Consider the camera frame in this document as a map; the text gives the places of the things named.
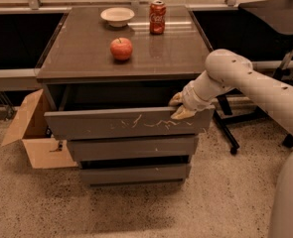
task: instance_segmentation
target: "cardboard box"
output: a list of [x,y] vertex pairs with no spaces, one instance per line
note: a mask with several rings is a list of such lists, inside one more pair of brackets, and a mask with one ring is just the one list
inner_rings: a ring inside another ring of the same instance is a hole
[[2,146],[22,140],[34,169],[77,167],[68,151],[67,141],[46,138],[44,114],[50,110],[43,90],[27,95],[6,132]]

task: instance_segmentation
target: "drawer front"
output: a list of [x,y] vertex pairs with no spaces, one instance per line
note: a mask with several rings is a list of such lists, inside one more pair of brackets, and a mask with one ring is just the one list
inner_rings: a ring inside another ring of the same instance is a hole
[[187,164],[122,169],[83,170],[80,177],[87,184],[114,184],[143,181],[184,180],[191,166]]
[[56,139],[80,140],[198,134],[207,130],[211,106],[195,117],[173,120],[176,107],[56,111],[45,113]]
[[197,136],[68,141],[68,149],[76,162],[191,156],[198,141]]

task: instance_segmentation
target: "white bowl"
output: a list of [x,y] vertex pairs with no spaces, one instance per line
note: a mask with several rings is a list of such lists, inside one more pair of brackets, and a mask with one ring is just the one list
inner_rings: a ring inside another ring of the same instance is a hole
[[135,16],[135,13],[128,8],[109,8],[100,14],[103,20],[115,28],[124,27],[128,21]]

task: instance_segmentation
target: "red apple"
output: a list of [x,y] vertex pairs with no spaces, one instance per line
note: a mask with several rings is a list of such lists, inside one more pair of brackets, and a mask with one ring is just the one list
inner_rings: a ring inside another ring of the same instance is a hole
[[127,38],[117,38],[110,43],[110,51],[116,60],[128,60],[133,53],[133,46]]

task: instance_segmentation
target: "red soda can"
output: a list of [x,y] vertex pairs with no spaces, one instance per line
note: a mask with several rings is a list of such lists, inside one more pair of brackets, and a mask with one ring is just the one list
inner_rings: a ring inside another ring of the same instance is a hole
[[149,32],[161,35],[165,31],[166,5],[163,1],[155,0],[149,8]]

